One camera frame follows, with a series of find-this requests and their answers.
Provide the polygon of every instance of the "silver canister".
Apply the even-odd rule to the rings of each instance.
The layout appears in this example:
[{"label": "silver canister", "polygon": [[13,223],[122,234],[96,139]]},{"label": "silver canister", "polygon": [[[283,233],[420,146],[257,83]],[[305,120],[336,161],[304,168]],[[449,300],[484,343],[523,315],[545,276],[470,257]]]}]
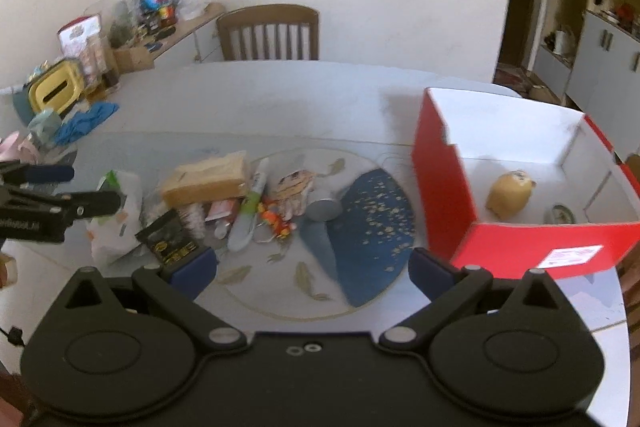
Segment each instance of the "silver canister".
[{"label": "silver canister", "polygon": [[306,199],[305,216],[312,221],[331,221],[342,213],[342,204],[327,188],[314,188]]}]

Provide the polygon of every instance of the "white plastic bag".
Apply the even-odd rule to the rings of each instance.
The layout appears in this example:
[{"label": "white plastic bag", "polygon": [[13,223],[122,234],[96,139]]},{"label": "white plastic bag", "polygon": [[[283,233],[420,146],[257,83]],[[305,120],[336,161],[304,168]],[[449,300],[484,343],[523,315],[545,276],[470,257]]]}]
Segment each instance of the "white plastic bag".
[{"label": "white plastic bag", "polygon": [[[91,255],[97,265],[113,263],[133,250],[139,241],[142,182],[137,174],[112,171],[118,181],[124,204],[113,216],[95,217],[87,223],[91,240]],[[108,183],[108,176],[100,180],[98,190]]]}]

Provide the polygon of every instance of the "pink item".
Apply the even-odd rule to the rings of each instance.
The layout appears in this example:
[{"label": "pink item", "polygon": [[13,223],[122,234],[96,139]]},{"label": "pink item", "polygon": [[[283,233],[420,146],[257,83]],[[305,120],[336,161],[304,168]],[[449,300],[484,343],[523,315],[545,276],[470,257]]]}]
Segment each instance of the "pink item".
[{"label": "pink item", "polygon": [[20,132],[12,132],[0,142],[0,161],[20,160],[24,163],[36,164],[40,154],[28,140],[20,142]]}]

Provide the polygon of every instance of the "open cardboard box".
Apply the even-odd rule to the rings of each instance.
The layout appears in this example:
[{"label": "open cardboard box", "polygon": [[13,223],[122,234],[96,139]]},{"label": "open cardboard box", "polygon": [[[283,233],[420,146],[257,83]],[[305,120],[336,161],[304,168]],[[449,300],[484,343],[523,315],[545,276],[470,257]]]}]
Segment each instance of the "open cardboard box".
[{"label": "open cardboard box", "polygon": [[[640,240],[640,185],[583,113],[484,92],[425,90],[412,153],[430,250],[496,277],[532,267],[555,279],[615,266]],[[536,181],[508,222],[485,208],[508,171]],[[561,203],[575,225],[544,225]]]}]

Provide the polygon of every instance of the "wooden chair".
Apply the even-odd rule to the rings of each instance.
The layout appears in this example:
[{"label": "wooden chair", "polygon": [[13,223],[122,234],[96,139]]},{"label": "wooden chair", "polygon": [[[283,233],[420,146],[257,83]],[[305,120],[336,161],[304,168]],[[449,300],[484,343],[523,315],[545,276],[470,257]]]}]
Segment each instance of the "wooden chair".
[{"label": "wooden chair", "polygon": [[[222,55],[225,60],[259,60],[260,58],[275,58],[282,60],[293,58],[291,27],[297,26],[296,33],[296,57],[304,58],[303,28],[308,26],[308,58],[318,60],[318,12],[306,6],[297,4],[265,4],[263,6],[249,6],[233,12],[226,13],[218,18],[218,36],[222,46]],[[274,54],[271,56],[268,26],[274,26],[273,44]],[[284,45],[286,55],[282,49],[282,36],[280,27],[286,25]],[[239,57],[234,53],[232,38],[237,33],[239,45]]]},{"label": "wooden chair", "polygon": [[[640,181],[640,156],[632,154],[626,165]],[[625,301],[631,356],[631,397],[628,427],[640,427],[640,243],[618,264],[620,287]]]}]

